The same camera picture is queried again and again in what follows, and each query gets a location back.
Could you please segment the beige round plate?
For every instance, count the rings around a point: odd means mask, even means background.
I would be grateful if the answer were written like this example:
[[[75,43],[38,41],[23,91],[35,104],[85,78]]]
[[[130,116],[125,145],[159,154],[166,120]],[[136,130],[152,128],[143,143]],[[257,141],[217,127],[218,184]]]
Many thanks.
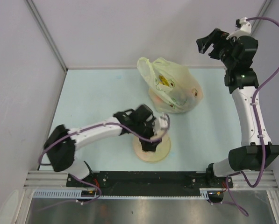
[[[139,159],[148,163],[157,163],[166,158],[171,150],[171,139],[166,133],[161,141],[146,142],[138,137],[134,137],[132,147]]]

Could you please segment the translucent plastic avocado-print bag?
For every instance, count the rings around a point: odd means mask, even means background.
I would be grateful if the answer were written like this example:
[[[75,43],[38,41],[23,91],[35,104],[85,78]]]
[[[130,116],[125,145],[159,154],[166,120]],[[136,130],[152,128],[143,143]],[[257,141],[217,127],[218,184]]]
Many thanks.
[[[158,112],[185,113],[203,99],[200,84],[186,66],[162,57],[153,62],[141,57],[137,69],[149,87],[148,95]]]

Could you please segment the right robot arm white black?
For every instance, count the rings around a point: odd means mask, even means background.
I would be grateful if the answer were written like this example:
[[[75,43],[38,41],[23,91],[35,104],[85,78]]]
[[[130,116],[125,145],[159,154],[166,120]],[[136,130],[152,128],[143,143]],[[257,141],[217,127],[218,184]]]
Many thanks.
[[[279,155],[279,145],[274,145],[269,137],[259,105],[258,78],[251,67],[258,49],[258,41],[248,34],[230,37],[218,28],[208,36],[197,39],[198,51],[204,54],[210,46],[210,58],[220,60],[226,70],[225,86],[232,96],[241,127],[241,146],[231,149],[226,159],[211,163],[205,175],[206,184],[217,187],[222,177],[242,174],[245,170],[258,171],[254,188],[258,186],[264,169]]]

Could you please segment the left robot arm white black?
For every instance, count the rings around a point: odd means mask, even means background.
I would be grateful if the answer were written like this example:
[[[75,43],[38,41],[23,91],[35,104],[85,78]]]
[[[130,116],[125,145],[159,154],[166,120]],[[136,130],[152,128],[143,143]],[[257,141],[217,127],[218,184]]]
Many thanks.
[[[147,105],[142,104],[93,125],[72,129],[58,125],[46,140],[43,154],[48,156],[53,171],[65,171],[86,187],[92,183],[93,175],[85,161],[75,158],[79,149],[98,140],[130,133],[139,139],[144,152],[154,153],[169,124],[166,115],[157,118]]]

